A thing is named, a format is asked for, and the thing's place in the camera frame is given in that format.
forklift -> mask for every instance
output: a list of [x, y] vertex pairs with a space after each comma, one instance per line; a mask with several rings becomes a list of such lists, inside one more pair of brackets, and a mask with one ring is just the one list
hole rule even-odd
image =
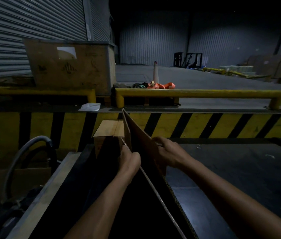
[[[179, 68], [200, 68], [202, 67], [202, 53], [187, 53], [186, 57], [182, 63], [182, 54], [183, 52], [177, 52], [174, 53], [174, 67], [179, 67]], [[194, 62], [190, 64], [190, 61], [192, 59], [192, 56], [195, 54], [195, 60]]]

concrete floor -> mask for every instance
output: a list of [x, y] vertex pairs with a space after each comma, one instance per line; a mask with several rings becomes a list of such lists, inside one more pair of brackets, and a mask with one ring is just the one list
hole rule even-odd
[[[195, 159], [281, 217], [281, 147], [275, 144], [181, 144]], [[183, 172], [166, 179], [200, 239], [237, 238], [201, 189]]]
[[[153, 66], [116, 65], [116, 80], [127, 84], [150, 82], [153, 77], [153, 71]], [[179, 89], [281, 90], [281, 84], [273, 82], [222, 76], [183, 68], [159, 67], [158, 74], [161, 84], [172, 82]], [[267, 106], [269, 101], [269, 99], [181, 98], [180, 103], [182, 106], [180, 108], [266, 110], [264, 106]]]

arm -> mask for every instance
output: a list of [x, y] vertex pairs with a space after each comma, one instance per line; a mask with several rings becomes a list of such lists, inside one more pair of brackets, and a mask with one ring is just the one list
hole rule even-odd
[[64, 239], [107, 238], [127, 186], [140, 168], [139, 153], [123, 145], [119, 171]]
[[281, 218], [192, 158], [179, 144], [153, 138], [162, 144], [163, 163], [186, 173], [206, 194], [239, 238], [281, 238]]

traffic cone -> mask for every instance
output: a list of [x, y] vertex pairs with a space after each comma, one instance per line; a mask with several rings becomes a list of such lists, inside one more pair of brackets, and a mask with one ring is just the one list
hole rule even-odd
[[154, 77], [153, 77], [153, 81], [155, 82], [155, 84], [159, 83], [157, 61], [154, 62]]

hand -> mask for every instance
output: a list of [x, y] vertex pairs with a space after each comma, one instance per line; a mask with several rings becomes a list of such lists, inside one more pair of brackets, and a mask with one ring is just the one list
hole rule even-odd
[[187, 159], [190, 159], [190, 155], [176, 142], [172, 142], [169, 139], [163, 137], [152, 138], [157, 143], [161, 143], [158, 146], [159, 154], [161, 155], [163, 162], [170, 167], [178, 168]]
[[137, 152], [132, 153], [125, 145], [122, 146], [119, 157], [119, 173], [128, 174], [130, 181], [140, 168], [140, 155]]

